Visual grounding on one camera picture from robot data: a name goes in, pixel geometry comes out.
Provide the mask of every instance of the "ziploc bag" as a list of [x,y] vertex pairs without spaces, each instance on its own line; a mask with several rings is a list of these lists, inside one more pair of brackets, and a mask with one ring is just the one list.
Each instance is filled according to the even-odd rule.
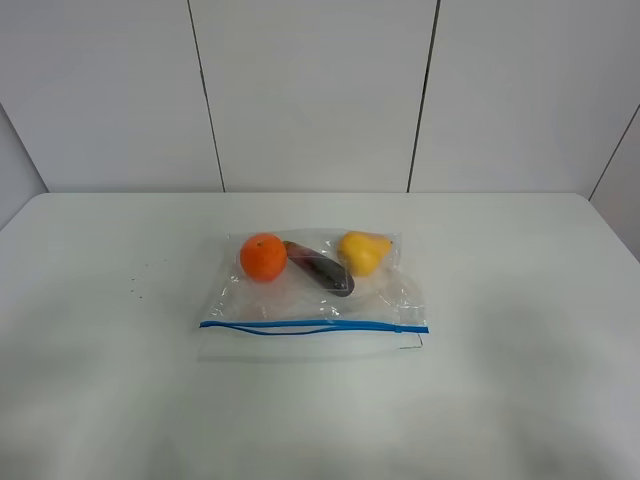
[[384,234],[391,242],[390,251],[373,273],[356,276],[352,275],[356,269],[348,268],[349,262],[338,255],[346,230],[271,233],[287,245],[282,273],[270,282],[249,278],[239,252],[254,234],[230,235],[218,293],[201,328],[226,327],[257,335],[346,330],[428,333],[422,292],[398,268],[400,235]]

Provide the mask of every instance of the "white wall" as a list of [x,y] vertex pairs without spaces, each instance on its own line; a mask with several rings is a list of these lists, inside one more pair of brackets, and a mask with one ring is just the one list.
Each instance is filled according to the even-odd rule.
[[636,114],[591,203],[640,260],[640,115]]
[[51,191],[221,189],[185,0],[0,2],[0,102]]
[[588,197],[640,99],[640,1],[443,0],[411,191]]
[[45,186],[0,105],[0,229]]
[[227,190],[407,188],[435,0],[192,0]]

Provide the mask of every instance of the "pear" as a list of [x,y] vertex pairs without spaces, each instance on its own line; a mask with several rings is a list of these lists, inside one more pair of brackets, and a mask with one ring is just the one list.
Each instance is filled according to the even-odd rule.
[[391,251],[391,240],[384,235],[347,232],[338,245],[338,255],[351,275],[371,275]]

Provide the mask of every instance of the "blue zipper seal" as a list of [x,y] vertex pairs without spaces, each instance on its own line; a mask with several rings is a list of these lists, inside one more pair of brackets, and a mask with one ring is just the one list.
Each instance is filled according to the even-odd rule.
[[[358,321],[358,320],[282,320],[278,322],[219,322],[205,320],[200,322],[200,328],[223,327],[238,330],[253,335],[263,336],[299,336],[313,333],[368,331],[368,332],[393,332],[393,333],[429,333],[426,325],[394,325],[392,323]],[[269,332],[260,330],[263,328],[279,327],[324,327],[304,332]]]

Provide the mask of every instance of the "orange fruit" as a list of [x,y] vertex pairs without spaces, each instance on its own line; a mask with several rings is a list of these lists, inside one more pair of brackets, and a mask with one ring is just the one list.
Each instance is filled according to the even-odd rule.
[[259,233],[240,249],[240,265],[252,280],[271,282],[287,265],[287,249],[275,235]]

